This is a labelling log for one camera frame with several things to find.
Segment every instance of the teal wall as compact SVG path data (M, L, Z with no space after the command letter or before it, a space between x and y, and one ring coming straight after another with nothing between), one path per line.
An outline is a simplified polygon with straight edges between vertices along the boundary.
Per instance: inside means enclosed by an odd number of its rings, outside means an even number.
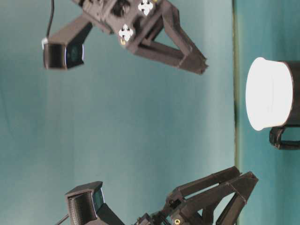
M132 224L177 185L234 164L232 3L172 2L208 58L203 76L131 55L97 29L84 66L45 71L50 1L0 1L1 224L54 224L64 194L95 180ZM52 30L79 14L57 0Z
M243 171L260 179L241 216L243 225L299 224L300 151L283 151L269 144L269 131L249 124L245 104L248 70L256 57L300 60L298 0L234 1L237 78L237 149ZM299 129L287 130L285 140L299 139Z

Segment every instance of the white mug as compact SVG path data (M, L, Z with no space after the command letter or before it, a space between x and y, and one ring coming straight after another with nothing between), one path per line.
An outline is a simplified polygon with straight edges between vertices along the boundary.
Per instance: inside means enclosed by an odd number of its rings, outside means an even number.
M300 149L300 142L281 141L287 127L300 125L300 62L254 60L247 78L246 108L255 130L272 128L271 144Z

